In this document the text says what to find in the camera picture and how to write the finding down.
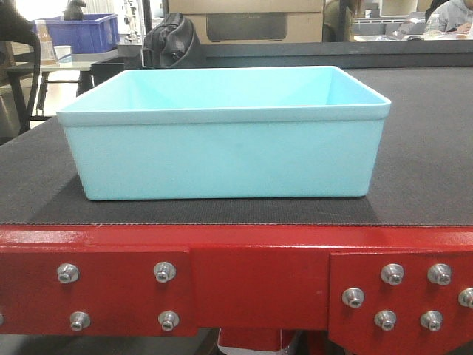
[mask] red steel beam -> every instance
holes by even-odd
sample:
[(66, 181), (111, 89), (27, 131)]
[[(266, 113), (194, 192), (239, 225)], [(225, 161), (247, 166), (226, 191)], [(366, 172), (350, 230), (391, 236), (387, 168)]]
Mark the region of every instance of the red steel beam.
[[(84, 335), (327, 330), (334, 255), (471, 252), (473, 226), (0, 226), (0, 332), (76, 334), (73, 311), (92, 318)], [(160, 261), (177, 268), (165, 284), (153, 275)], [(57, 281), (61, 263), (79, 267), (77, 282)], [(157, 322), (169, 310), (180, 316), (172, 332)]]

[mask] chair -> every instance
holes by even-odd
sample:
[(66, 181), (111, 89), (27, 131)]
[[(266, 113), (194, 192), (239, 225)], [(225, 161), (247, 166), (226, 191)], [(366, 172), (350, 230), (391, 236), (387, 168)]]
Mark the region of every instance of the chair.
[[(18, 119), (20, 120), (19, 134), (30, 129), (30, 119), (38, 91), (38, 79), (41, 66), (41, 45), (38, 36), (31, 28), (31, 23), (16, 11), (10, 0), (0, 0), (0, 41), (28, 44), (33, 48), (33, 68), (31, 71), (8, 73), (13, 95), (16, 97), (15, 105), (18, 112)], [(21, 87), (19, 86), (20, 77), (30, 73), (33, 74), (33, 82), (30, 96), (26, 104), (21, 92)]]

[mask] person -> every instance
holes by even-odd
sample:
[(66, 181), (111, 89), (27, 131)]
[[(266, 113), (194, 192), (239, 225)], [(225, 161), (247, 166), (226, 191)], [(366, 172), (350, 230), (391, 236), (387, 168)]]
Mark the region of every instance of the person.
[(430, 7), (426, 10), (426, 22), (429, 20), (431, 14), (437, 9), (437, 7), (441, 6), (442, 4), (446, 3), (448, 0), (432, 0)]
[[(360, 13), (361, 0), (347, 0), (348, 6), (345, 12), (344, 41), (352, 41), (353, 34), (351, 31), (352, 18), (356, 13)], [(338, 13), (340, 12), (340, 1), (333, 0), (328, 2), (324, 9), (324, 26), (322, 33), (323, 42), (336, 41), (336, 33), (338, 30)]]
[(473, 0), (449, 0), (433, 13), (439, 15), (439, 30), (468, 33), (473, 22)]

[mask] plastic bin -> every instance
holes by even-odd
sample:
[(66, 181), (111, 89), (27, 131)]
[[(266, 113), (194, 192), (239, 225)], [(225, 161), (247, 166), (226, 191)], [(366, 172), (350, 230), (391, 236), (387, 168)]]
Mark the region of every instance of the plastic bin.
[(52, 38), (52, 45), (72, 46), (72, 53), (103, 53), (120, 41), (118, 15), (96, 13), (84, 15), (83, 21), (64, 21), (62, 16), (43, 18)]
[(90, 200), (354, 197), (390, 104), (337, 67), (128, 70), (58, 118)]

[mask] metal bolt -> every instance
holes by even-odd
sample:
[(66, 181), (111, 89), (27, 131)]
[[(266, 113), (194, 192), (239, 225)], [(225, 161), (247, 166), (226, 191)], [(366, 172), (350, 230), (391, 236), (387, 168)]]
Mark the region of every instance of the metal bolt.
[(179, 316), (173, 311), (164, 311), (159, 315), (157, 321), (164, 331), (172, 331), (179, 325)]
[(341, 295), (341, 300), (351, 308), (360, 308), (364, 301), (364, 292), (359, 288), (348, 288)]
[(394, 329), (397, 317), (393, 311), (381, 311), (375, 315), (375, 324), (384, 331)]
[(60, 264), (58, 280), (60, 283), (73, 283), (79, 279), (79, 269), (73, 264)]
[(176, 268), (171, 263), (163, 261), (154, 266), (154, 275), (159, 283), (167, 283), (176, 276)]
[(458, 295), (458, 302), (463, 307), (473, 308), (473, 288), (467, 288)]
[(90, 325), (90, 317), (84, 312), (74, 312), (69, 318), (71, 329), (74, 331), (82, 331)]
[(389, 264), (381, 269), (381, 279), (392, 286), (402, 283), (404, 268), (398, 264)]
[(443, 317), (439, 311), (428, 311), (422, 314), (421, 324), (430, 331), (439, 331), (442, 328)]
[(446, 286), (452, 281), (452, 270), (446, 264), (435, 264), (429, 269), (427, 277), (431, 283)]

